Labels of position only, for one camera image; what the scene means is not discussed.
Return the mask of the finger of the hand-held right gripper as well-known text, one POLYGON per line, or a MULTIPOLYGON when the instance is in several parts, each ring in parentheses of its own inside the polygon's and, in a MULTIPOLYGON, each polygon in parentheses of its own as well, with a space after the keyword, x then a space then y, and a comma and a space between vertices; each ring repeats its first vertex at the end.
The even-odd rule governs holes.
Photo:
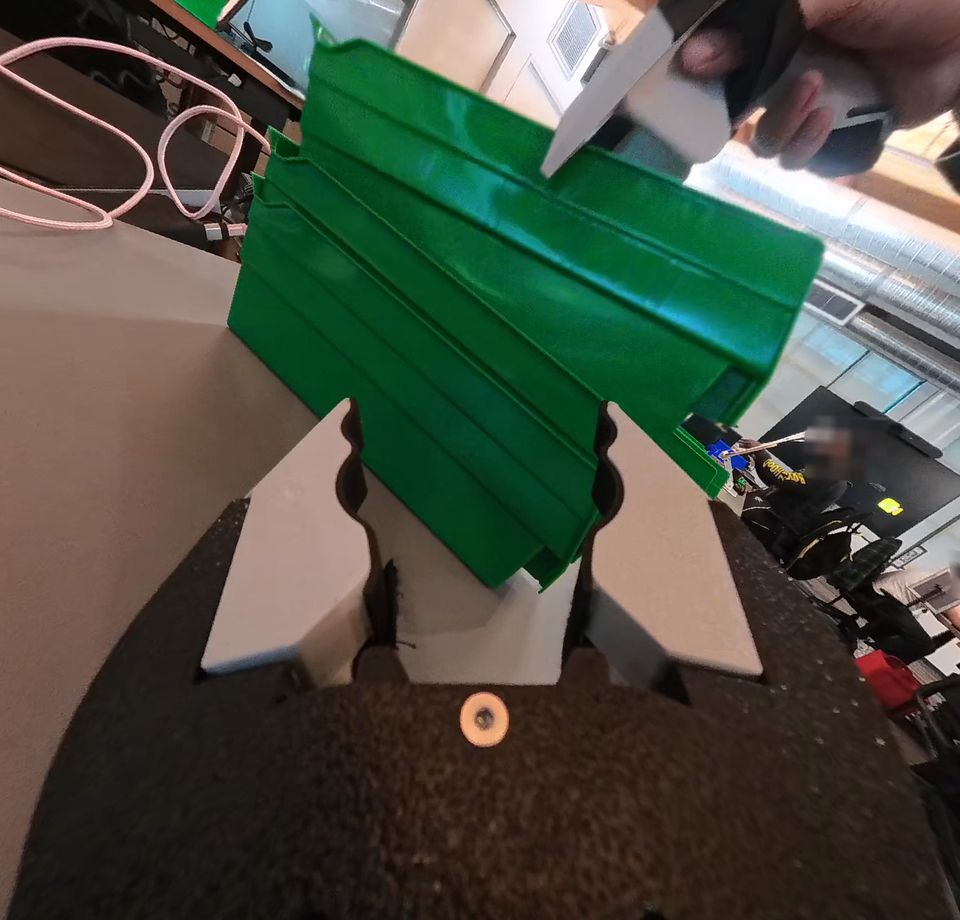
POLYGON ((628 37, 606 52, 581 92, 565 110, 539 168, 551 178, 599 131, 621 101, 674 46, 674 28, 659 7, 628 37))

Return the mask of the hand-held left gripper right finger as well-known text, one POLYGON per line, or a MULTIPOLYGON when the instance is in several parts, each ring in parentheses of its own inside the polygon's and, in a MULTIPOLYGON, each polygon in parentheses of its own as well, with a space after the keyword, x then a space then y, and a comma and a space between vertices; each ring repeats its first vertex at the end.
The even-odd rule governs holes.
POLYGON ((562 668, 593 649, 635 688, 680 667, 761 680, 707 494, 615 402, 601 406, 595 452, 598 519, 582 545, 562 668))

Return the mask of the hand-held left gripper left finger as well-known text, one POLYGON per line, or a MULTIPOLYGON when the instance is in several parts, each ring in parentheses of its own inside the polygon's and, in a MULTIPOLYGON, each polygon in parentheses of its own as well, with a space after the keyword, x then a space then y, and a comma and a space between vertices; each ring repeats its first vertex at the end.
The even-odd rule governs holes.
POLYGON ((359 514, 363 449, 358 402, 344 398, 250 490, 204 674, 293 664, 326 687, 363 650, 397 645, 397 572, 359 514))

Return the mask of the white door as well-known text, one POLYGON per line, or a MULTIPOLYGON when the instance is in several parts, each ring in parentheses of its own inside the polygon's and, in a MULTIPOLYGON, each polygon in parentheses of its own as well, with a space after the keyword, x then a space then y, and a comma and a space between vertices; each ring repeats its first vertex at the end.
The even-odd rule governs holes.
POLYGON ((550 129, 559 124, 562 109, 532 58, 524 62, 502 104, 505 108, 550 129))
POLYGON ((486 95, 517 38, 498 0, 409 0, 393 52, 486 95))

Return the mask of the black office chair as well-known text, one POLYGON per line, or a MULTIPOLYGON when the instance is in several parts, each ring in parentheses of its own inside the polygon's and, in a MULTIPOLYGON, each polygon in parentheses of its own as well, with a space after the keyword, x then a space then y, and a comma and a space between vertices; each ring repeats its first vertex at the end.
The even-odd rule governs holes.
POLYGON ((774 541, 774 559, 795 581, 826 577, 851 557, 854 536, 872 515, 872 510, 838 507, 803 527, 785 524, 774 541))

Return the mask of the red bag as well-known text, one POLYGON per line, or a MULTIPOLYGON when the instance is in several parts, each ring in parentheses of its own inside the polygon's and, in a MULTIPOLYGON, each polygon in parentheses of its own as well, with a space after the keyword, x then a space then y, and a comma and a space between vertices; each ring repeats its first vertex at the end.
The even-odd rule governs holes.
POLYGON ((874 650, 855 658, 855 664, 890 719, 902 720, 918 711, 917 694, 922 684, 906 663, 874 650))

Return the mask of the brown office desk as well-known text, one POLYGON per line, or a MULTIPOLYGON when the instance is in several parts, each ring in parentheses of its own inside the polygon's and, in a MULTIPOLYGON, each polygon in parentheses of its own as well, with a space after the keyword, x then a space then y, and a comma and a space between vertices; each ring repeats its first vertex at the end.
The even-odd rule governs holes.
POLYGON ((211 29, 202 23, 196 16, 186 11, 174 0, 143 0, 155 11, 161 12, 167 19, 171 19, 181 29, 193 38, 194 42, 215 50, 217 54, 234 65, 234 72, 255 79, 261 86, 276 98, 283 100, 296 114, 299 114, 305 105, 305 95, 293 86, 286 84, 269 67, 249 56, 239 49, 228 38, 217 30, 211 29))

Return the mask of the wall vent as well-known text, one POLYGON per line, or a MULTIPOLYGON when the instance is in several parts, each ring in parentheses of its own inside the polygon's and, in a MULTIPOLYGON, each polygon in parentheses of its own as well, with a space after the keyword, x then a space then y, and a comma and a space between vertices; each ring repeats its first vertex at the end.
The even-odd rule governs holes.
POLYGON ((564 77, 571 79, 582 75, 582 63, 606 34, 605 21, 594 6, 570 0, 549 34, 547 46, 564 77))

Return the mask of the silver air duct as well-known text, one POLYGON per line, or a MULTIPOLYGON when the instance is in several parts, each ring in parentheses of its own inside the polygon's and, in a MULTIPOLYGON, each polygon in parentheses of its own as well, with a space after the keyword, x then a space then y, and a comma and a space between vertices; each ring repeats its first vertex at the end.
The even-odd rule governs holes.
POLYGON ((806 310, 885 360, 958 397, 958 234, 857 191, 788 173, 731 143, 691 188, 822 242, 817 281, 854 302, 844 321, 806 310))

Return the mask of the black wall screen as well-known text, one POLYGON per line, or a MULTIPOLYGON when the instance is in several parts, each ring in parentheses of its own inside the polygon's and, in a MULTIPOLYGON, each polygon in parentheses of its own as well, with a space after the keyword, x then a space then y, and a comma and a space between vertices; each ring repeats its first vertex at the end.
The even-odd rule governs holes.
POLYGON ((936 511, 958 499, 959 476, 920 435, 863 401, 848 403, 826 387, 759 435, 763 442, 811 427, 834 426, 861 434, 866 450, 856 454, 860 474, 848 480, 839 507, 864 513, 867 530, 880 538, 902 539, 936 511))

